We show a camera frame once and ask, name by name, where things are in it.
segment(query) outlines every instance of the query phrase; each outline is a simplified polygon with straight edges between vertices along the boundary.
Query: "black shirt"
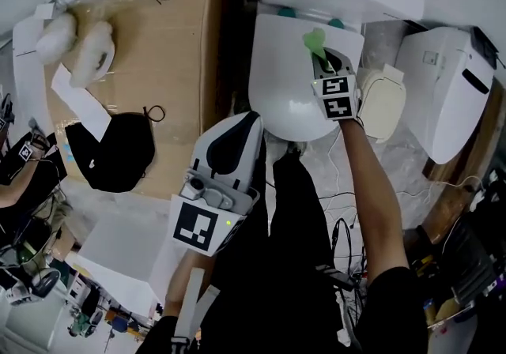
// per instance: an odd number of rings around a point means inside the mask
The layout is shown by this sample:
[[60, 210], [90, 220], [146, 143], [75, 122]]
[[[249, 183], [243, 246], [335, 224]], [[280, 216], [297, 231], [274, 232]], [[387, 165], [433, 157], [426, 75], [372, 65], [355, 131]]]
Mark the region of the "black shirt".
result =
[[[279, 268], [277, 274], [222, 292], [202, 324], [199, 352], [353, 352], [338, 342], [335, 297], [319, 293], [314, 274], [294, 277]], [[282, 277], [288, 281], [283, 286]], [[266, 294], [255, 290], [261, 286]], [[169, 352], [176, 322], [162, 318], [138, 354]], [[366, 353], [427, 352], [423, 304], [411, 271], [390, 269], [372, 282], [356, 335]]]

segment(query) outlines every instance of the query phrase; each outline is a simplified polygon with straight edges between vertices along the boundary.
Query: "black strap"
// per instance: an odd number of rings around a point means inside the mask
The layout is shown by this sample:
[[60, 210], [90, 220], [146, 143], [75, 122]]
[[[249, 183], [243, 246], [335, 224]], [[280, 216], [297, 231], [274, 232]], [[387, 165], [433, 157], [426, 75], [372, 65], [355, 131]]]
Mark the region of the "black strap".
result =
[[[154, 108], [160, 108], [160, 111], [163, 115], [160, 119], [154, 119], [153, 117], [151, 117], [151, 115], [149, 115]], [[150, 121], [161, 122], [165, 119], [165, 110], [160, 105], [153, 105], [149, 110], [146, 110], [146, 107], [143, 107], [142, 109], [144, 110], [144, 115]]]

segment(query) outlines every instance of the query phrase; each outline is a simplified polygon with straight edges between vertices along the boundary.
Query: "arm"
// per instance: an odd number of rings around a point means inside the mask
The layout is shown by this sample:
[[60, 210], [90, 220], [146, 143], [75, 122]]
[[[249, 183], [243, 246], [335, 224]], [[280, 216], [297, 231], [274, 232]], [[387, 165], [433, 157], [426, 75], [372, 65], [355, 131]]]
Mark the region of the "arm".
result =
[[179, 316], [183, 306], [184, 294], [190, 280], [191, 269], [194, 267], [206, 271], [200, 288], [200, 295], [209, 287], [215, 261], [215, 257], [207, 257], [196, 251], [187, 250], [168, 285], [163, 316]]
[[[41, 159], [43, 151], [38, 148], [33, 148], [32, 158], [34, 160]], [[32, 181], [33, 174], [37, 169], [38, 161], [30, 160], [20, 172], [14, 177], [11, 184], [8, 186], [0, 186], [0, 208], [7, 208], [16, 205], [17, 201], [28, 188], [30, 181]]]
[[368, 260], [368, 282], [394, 267], [408, 267], [402, 242], [401, 209], [364, 130], [341, 121]]

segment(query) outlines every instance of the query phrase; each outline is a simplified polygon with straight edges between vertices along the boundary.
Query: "toilet lid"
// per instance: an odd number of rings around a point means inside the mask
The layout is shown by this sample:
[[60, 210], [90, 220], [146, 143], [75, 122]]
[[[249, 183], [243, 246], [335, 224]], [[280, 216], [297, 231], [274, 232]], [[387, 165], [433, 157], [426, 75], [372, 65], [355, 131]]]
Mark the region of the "toilet lid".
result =
[[325, 119], [311, 87], [315, 74], [303, 35], [314, 28], [325, 31], [325, 48], [346, 55], [357, 71], [362, 35], [276, 15], [260, 14], [256, 20], [249, 82], [251, 108], [262, 116], [266, 130], [287, 141], [313, 141], [338, 125]]

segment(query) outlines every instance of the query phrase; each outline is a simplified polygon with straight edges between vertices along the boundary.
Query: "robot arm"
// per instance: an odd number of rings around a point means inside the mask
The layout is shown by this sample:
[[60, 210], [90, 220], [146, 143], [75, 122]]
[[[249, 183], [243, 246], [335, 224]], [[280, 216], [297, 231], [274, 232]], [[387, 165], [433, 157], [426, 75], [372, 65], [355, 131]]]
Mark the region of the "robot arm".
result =
[[250, 111], [226, 118], [196, 142], [183, 189], [171, 200], [173, 239], [206, 256], [221, 250], [259, 199], [251, 188], [263, 124]]

